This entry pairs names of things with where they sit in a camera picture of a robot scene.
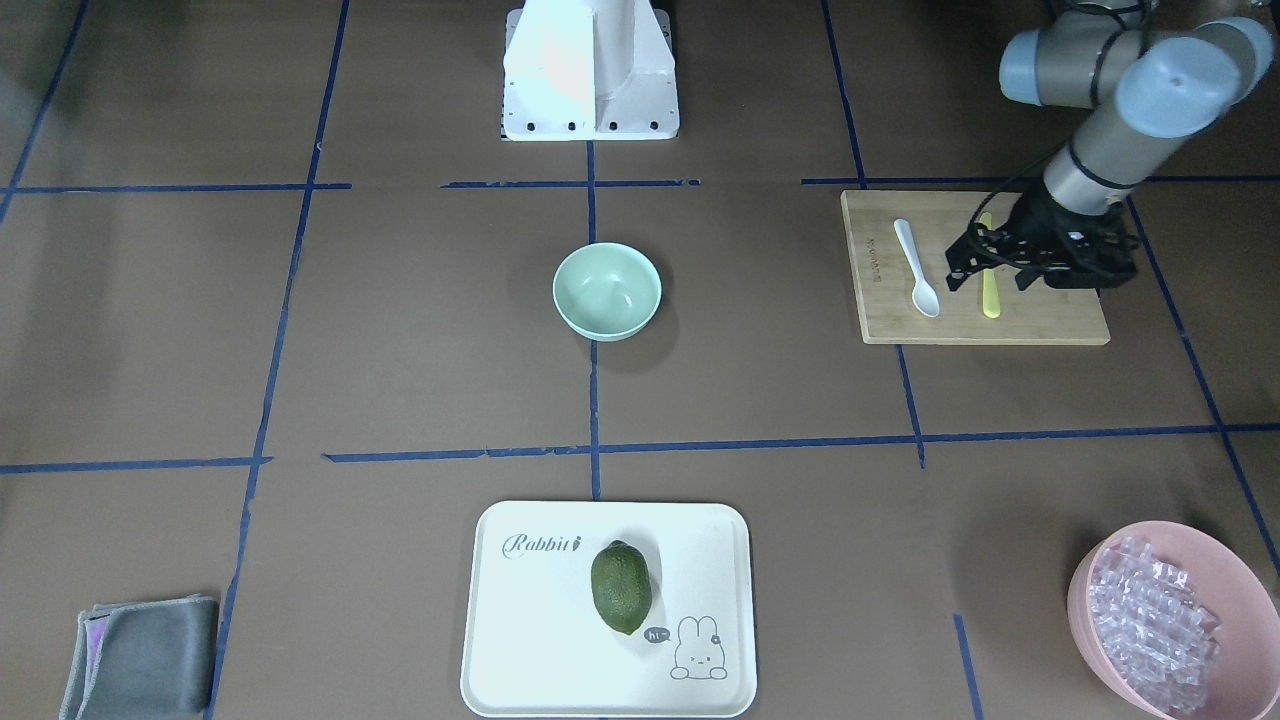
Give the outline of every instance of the white spoon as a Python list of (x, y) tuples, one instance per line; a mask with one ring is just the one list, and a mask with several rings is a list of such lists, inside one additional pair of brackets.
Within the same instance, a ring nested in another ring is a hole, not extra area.
[(915, 236), (911, 234), (911, 223), (899, 218), (893, 220), (893, 231), (897, 232), (897, 242), (906, 252), (906, 261), (911, 265), (911, 274), (915, 275), (915, 288), (911, 290), (911, 302), (925, 318), (937, 318), (942, 311), (938, 304), (938, 293), (933, 292), (929, 281), (924, 279), (924, 268), (920, 266), (920, 254), (915, 251)]

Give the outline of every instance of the gray cloth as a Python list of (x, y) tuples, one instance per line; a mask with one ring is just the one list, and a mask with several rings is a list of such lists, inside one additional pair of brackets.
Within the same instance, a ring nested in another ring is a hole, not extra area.
[(195, 594), (79, 614), (59, 720), (161, 720), (209, 705), (218, 603)]

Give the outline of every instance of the yellow knife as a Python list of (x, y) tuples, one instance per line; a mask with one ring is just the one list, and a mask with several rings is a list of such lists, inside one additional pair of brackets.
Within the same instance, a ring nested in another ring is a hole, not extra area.
[[(979, 223), (987, 229), (996, 229), (991, 225), (991, 213), (983, 213)], [(982, 272), (982, 314), (988, 318), (1000, 316), (1000, 291), (996, 290), (996, 272), (987, 268)]]

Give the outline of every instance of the green fruit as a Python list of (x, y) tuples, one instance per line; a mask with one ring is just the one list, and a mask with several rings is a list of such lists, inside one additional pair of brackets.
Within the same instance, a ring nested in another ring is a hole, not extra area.
[(591, 600), (605, 625), (625, 635), (636, 632), (653, 605), (644, 555), (622, 541), (602, 550), (591, 561)]

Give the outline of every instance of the white tray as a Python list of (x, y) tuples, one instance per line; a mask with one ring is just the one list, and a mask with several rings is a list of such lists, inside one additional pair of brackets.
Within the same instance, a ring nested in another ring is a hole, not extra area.
[[(654, 584), (632, 635), (591, 601), (591, 560), (614, 539)], [(462, 698), (485, 717), (732, 717), (755, 700), (754, 619), (732, 507), (499, 502), (476, 524)]]

